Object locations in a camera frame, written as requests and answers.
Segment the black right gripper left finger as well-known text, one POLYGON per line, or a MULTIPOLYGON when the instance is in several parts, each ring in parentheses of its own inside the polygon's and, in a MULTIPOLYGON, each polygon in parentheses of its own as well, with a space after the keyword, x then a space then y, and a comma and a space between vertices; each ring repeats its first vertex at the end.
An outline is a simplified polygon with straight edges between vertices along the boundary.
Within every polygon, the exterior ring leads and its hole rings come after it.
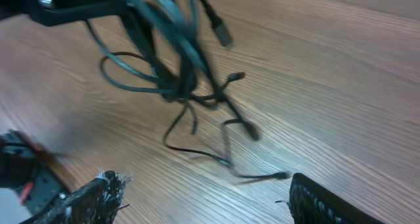
POLYGON ((89 183, 51 208, 22 224, 112 224, 122 204, 131 177, 114 171, 100 171, 89 183))

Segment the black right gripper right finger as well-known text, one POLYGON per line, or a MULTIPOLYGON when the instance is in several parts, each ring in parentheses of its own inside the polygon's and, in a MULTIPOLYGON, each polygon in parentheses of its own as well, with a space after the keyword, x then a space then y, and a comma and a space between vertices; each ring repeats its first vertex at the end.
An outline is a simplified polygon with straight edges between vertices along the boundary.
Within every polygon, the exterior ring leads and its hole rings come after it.
POLYGON ((292 178, 287 204, 295 224, 384 224, 302 173, 276 173, 292 178))

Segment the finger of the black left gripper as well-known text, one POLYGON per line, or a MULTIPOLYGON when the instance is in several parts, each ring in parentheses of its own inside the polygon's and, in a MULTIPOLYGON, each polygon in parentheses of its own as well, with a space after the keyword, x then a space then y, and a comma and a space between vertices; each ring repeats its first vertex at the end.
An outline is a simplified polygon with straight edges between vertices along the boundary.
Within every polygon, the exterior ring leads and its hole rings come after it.
POLYGON ((24 0, 30 18, 44 26, 127 12, 127 0, 24 0))

